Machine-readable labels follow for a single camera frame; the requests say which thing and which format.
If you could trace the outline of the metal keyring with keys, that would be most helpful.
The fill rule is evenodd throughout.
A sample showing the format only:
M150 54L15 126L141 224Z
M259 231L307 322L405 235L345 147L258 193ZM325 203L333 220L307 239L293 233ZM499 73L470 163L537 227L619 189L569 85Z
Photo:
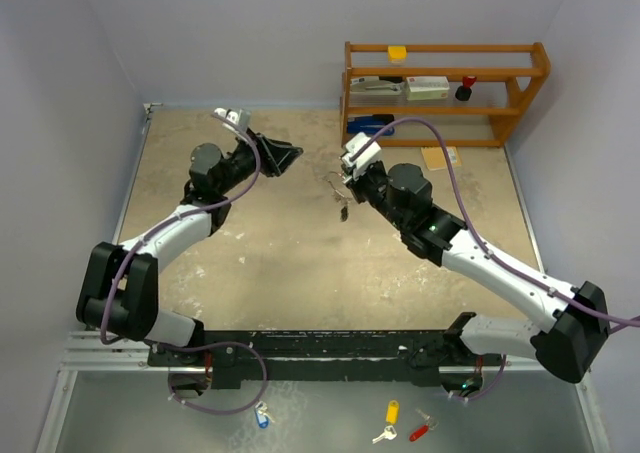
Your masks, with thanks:
M333 199L340 207L340 221L346 222L350 217L355 199L345 186L344 175L338 171L329 171L323 176L323 180L330 186Z

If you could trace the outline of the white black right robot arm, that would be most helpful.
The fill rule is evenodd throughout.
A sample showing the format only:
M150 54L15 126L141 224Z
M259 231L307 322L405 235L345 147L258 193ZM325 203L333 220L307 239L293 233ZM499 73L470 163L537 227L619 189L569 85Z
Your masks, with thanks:
M359 166L344 158L342 171L354 199L380 213L416 257L473 280L524 314L522 321L471 315L445 339L452 362L517 356L568 383L582 381L610 334L600 287L552 278L485 241L470 222L434 203L432 185L416 165L386 169L380 160Z

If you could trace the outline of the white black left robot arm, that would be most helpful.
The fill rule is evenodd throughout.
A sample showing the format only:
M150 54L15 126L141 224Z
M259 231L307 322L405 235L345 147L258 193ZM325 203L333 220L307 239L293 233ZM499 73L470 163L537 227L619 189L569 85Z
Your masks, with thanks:
M212 236L231 208L228 193L259 175L279 177L302 155L288 142L247 131L235 149L212 143L190 155L189 179L176 209L160 223L121 244L101 242L89 262L76 318L101 332L105 343L120 339L169 344L184 365L202 360L206 342L197 320L159 306L159 275L194 244Z

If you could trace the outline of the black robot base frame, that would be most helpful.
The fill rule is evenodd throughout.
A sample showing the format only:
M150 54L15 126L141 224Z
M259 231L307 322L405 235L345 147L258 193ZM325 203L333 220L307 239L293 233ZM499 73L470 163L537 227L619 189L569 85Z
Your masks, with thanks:
M442 384L449 367L472 372L497 366L500 356L472 353L457 330L210 330L182 352L153 346L149 363L173 372L206 368L213 389L238 389L244 381L407 382Z

